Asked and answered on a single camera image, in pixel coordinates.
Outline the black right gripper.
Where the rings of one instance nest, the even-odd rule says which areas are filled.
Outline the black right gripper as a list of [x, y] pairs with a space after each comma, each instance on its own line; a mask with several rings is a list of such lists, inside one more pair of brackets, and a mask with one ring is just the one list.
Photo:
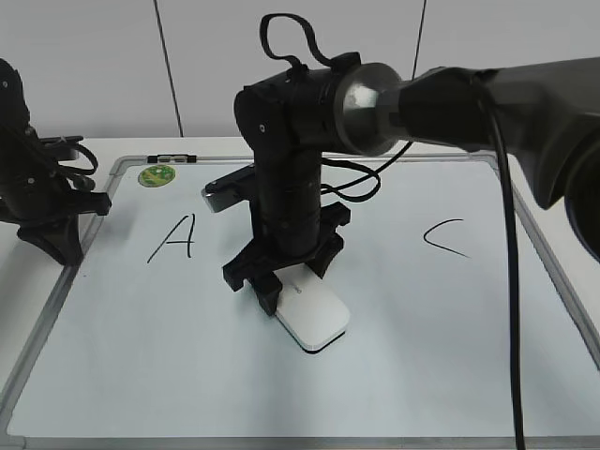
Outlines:
[[262, 310], [274, 315], [283, 288], [275, 272], [305, 263], [323, 278], [343, 249], [337, 228], [350, 222], [351, 211], [341, 202], [322, 206], [323, 156], [318, 151], [256, 156], [252, 164], [256, 198], [246, 201], [252, 239], [222, 273], [234, 291], [249, 281]]

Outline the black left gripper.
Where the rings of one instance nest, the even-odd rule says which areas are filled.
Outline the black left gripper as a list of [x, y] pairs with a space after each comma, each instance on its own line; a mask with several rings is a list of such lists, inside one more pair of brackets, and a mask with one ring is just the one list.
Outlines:
[[77, 149], [76, 160], [58, 161], [39, 139], [1, 137], [1, 220], [21, 225], [21, 240], [64, 266], [83, 260], [77, 216], [105, 216], [112, 206], [94, 191], [98, 159], [82, 142]]

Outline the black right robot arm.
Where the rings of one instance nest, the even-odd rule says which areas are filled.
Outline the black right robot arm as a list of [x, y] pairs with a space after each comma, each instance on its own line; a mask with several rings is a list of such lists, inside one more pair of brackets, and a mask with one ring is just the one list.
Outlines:
[[563, 202], [588, 252], [599, 252], [599, 62], [577, 59], [493, 69], [438, 67], [404, 81], [382, 63], [299, 65], [244, 87], [233, 103], [254, 156], [234, 182], [254, 235], [223, 268], [250, 283], [268, 314], [276, 271], [303, 263], [323, 275], [350, 221], [321, 203], [324, 153], [379, 156], [397, 142], [513, 155], [542, 208]]

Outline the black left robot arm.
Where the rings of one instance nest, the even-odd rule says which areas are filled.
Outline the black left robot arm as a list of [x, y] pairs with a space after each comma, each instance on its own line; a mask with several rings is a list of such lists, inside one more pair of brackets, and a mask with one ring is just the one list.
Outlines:
[[30, 123], [23, 81], [1, 61], [1, 220], [64, 266], [79, 264], [79, 216], [106, 216], [109, 194], [96, 192], [97, 157], [82, 136], [40, 138]]

